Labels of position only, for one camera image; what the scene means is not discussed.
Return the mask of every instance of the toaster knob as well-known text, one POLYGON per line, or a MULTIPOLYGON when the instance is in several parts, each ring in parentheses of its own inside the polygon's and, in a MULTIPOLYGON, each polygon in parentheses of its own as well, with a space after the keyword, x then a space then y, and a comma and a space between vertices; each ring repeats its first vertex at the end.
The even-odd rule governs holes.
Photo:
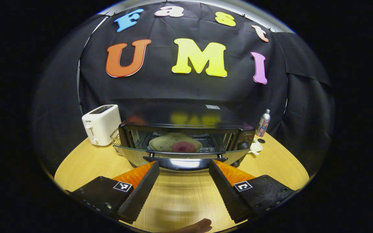
POLYGON ((250 144, 248 142, 242 142, 237 145, 237 150, 249 149, 250 144))

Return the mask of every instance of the wooden table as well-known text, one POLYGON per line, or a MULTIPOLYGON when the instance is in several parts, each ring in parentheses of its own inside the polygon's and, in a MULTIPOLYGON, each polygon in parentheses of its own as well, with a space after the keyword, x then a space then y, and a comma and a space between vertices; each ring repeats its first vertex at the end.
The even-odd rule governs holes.
MULTIPOLYGON (((302 164, 269 134, 263 139, 259 155, 247 154, 238 168, 255 177, 267 174, 293 190, 303 188, 309 176, 302 164)), ((60 164, 54 180, 63 189, 74 191, 98 176, 113 178, 132 169, 112 145, 94 146, 87 138, 60 164)), ((228 215, 208 170, 161 171, 138 220, 130 226, 157 232, 185 227, 203 218, 212 220, 209 232, 238 225, 228 215)))

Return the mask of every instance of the yellow letter m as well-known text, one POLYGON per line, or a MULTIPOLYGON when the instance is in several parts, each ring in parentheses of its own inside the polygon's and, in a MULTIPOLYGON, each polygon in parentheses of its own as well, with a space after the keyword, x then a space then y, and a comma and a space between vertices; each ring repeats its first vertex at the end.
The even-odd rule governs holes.
POLYGON ((201 51, 191 39, 180 38, 174 42, 178 45, 178 60, 176 61, 176 65, 172 67, 172 72, 190 73, 191 67, 188 65, 189 58, 197 73, 201 73, 209 61, 209 66, 205 70, 208 75, 227 76, 227 71, 224 69, 224 45, 211 42, 204 51, 201 51))

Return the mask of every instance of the toaster oven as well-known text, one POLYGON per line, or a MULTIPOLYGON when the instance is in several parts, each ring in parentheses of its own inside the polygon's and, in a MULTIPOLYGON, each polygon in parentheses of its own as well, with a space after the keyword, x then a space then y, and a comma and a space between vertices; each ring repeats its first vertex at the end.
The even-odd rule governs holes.
POLYGON ((154 104, 124 120, 111 134, 113 147, 133 167, 159 161, 173 171, 199 171, 216 159, 238 166, 255 129, 225 106, 154 104))

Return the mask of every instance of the pink letter i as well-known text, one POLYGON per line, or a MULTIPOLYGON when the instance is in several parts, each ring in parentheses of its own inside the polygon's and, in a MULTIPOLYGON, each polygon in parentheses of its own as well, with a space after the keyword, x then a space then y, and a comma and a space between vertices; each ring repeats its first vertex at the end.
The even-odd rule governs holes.
POLYGON ((256 83, 266 84, 267 79, 266 79, 266 74, 265 74, 265 69, 264 69, 264 61, 266 58, 260 53, 256 53, 256 52, 251 52, 251 55, 253 55, 254 63, 256 65, 256 75, 254 75, 253 80, 256 83))

